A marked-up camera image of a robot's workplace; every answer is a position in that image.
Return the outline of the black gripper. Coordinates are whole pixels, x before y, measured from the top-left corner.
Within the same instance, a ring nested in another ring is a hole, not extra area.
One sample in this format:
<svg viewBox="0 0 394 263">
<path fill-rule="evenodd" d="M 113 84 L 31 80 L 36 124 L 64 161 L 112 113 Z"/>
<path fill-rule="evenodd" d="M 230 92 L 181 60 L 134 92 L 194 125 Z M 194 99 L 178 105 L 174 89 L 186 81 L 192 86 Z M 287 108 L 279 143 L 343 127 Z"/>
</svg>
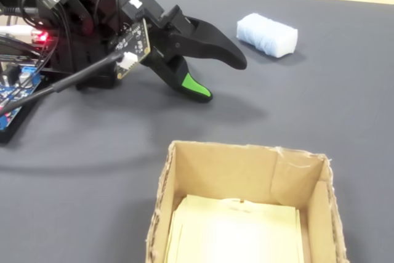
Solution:
<svg viewBox="0 0 394 263">
<path fill-rule="evenodd" d="M 181 35 L 181 55 L 197 59 L 214 59 L 228 66 L 245 70 L 247 60 L 239 47 L 211 23 L 186 18 L 176 5 L 165 11 L 156 0 L 127 0 L 123 12 L 133 23 L 144 20 L 148 27 L 150 46 L 163 55 L 172 55 L 175 37 Z M 190 33 L 190 22 L 195 29 Z M 171 89 L 200 103 L 208 103 L 213 95 L 192 77 L 187 61 L 174 55 L 166 61 L 153 50 L 142 65 L 153 70 Z"/>
</svg>

